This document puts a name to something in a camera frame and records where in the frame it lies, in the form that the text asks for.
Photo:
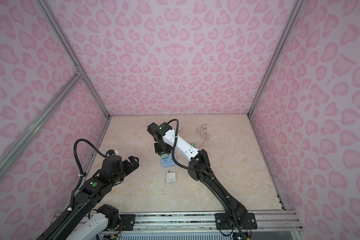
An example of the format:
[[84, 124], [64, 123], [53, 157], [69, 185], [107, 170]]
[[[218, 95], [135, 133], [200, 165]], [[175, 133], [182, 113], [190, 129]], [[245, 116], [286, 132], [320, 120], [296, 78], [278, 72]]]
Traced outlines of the light green plug adapter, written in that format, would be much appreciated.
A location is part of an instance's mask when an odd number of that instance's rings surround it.
[[165, 159], [168, 159], [170, 157], [169, 154], [163, 154], [161, 155], [161, 159], [165, 160]]

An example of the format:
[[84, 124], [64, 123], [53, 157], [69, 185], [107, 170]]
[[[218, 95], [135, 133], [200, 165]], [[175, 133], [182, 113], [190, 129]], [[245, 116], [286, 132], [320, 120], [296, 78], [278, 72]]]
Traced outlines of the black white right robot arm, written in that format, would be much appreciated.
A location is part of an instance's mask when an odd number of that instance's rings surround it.
[[179, 136], [179, 120], [172, 119], [160, 125], [151, 123], [147, 132], [155, 140], [155, 153], [159, 156], [170, 154], [176, 166], [188, 171], [189, 176], [205, 185], [217, 198], [226, 214], [229, 223], [238, 230], [242, 240], [251, 238], [252, 233], [246, 222], [247, 208], [234, 198], [215, 176], [208, 153], [198, 150]]

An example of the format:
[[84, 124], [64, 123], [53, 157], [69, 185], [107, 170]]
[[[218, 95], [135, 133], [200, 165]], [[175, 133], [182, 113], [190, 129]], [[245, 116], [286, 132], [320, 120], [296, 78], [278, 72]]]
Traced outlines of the white plug adapter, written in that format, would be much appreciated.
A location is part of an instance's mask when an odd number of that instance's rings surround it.
[[175, 183], [176, 182], [176, 173], [168, 172], [166, 173], [166, 183]]

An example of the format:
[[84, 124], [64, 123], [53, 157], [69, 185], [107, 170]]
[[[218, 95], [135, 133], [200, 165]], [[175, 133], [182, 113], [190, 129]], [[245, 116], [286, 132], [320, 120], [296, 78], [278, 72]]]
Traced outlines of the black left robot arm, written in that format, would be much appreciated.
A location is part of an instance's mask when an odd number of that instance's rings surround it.
[[[83, 177], [87, 174], [83, 171], [77, 150], [80, 142], [87, 143], [104, 158], [102, 167], [85, 182], [83, 182]], [[80, 221], [111, 192], [112, 188], [122, 183], [126, 176], [137, 170], [140, 166], [139, 158], [130, 156], [127, 160], [123, 160], [114, 150], [102, 154], [86, 139], [78, 139], [75, 141], [73, 153], [80, 171], [79, 181], [71, 192], [68, 207], [57, 220], [38, 237], [39, 240], [67, 239]]]

